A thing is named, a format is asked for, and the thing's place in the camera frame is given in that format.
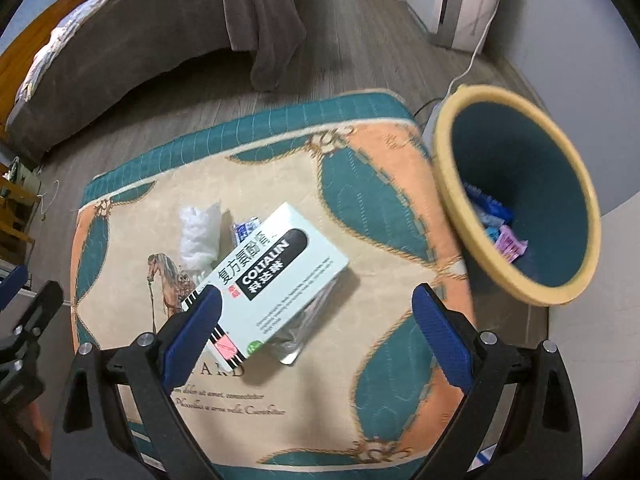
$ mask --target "black cable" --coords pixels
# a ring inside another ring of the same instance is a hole
[[[431,101],[427,101],[425,102],[425,104],[423,104],[420,108],[418,108],[414,114],[414,119],[416,117],[417,114],[419,114],[421,111],[423,111],[427,106],[429,106],[431,103],[434,103],[436,101],[442,101],[444,99],[444,97],[434,97]]]

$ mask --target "coltalin logo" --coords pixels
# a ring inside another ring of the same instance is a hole
[[[281,242],[276,242],[276,244],[267,252],[263,257],[260,258],[254,265],[253,268],[249,270],[248,273],[242,276],[242,282],[245,285],[249,285],[252,280],[255,280],[260,273],[267,268],[267,266],[275,261],[279,254],[284,251],[287,247],[290,247],[289,242],[286,240],[282,240]]]
[[[252,300],[260,294],[308,245],[306,234],[290,229],[274,243],[242,276],[236,285]]]

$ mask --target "pink wrapper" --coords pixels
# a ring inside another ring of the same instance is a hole
[[[507,225],[500,226],[500,236],[498,236],[497,242],[494,247],[498,249],[498,252],[504,256],[509,263],[515,260],[517,257],[522,256],[524,251],[527,250],[529,243],[524,240],[521,242],[513,234],[513,231]]]

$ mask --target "bed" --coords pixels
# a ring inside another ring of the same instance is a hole
[[[40,161],[132,88],[213,50],[253,52],[252,84],[273,89],[304,39],[294,0],[88,0],[36,55],[6,131]]]

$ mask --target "white cardboard box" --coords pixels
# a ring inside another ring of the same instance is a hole
[[[300,213],[282,204],[197,286],[196,294],[209,283],[222,294],[222,316],[207,351],[222,370],[233,371],[347,264]],[[182,308],[189,304],[187,298]]]

